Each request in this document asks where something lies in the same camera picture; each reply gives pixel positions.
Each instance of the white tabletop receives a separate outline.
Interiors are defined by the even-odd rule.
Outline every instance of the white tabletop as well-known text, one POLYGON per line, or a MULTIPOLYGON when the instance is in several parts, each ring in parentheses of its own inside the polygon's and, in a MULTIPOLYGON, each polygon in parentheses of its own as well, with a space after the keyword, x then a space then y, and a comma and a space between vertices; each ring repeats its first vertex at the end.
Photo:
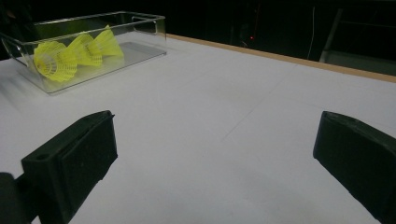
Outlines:
POLYGON ((110 110, 119 157, 70 223, 379 223, 312 153, 323 110, 396 136, 395 83, 167 47, 51 96, 0 62, 0 171, 21 175, 27 154, 110 110))

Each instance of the transparent plastic bin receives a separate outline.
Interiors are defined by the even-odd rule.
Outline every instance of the transparent plastic bin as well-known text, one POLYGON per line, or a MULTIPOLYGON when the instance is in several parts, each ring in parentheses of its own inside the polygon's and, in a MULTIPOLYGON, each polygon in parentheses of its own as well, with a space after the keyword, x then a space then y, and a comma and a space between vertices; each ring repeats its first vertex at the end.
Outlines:
POLYGON ((44 92, 54 93, 165 55, 164 20, 164 16, 119 11, 38 22, 21 38, 11 33, 0 33, 0 37, 18 73, 44 92), (91 42, 79 41, 84 48, 76 49, 84 49, 84 53, 76 50, 72 54, 71 43, 81 35, 89 35, 91 42), (89 60, 100 57, 100 62, 84 63, 86 58, 80 57, 86 54, 91 55, 89 60))

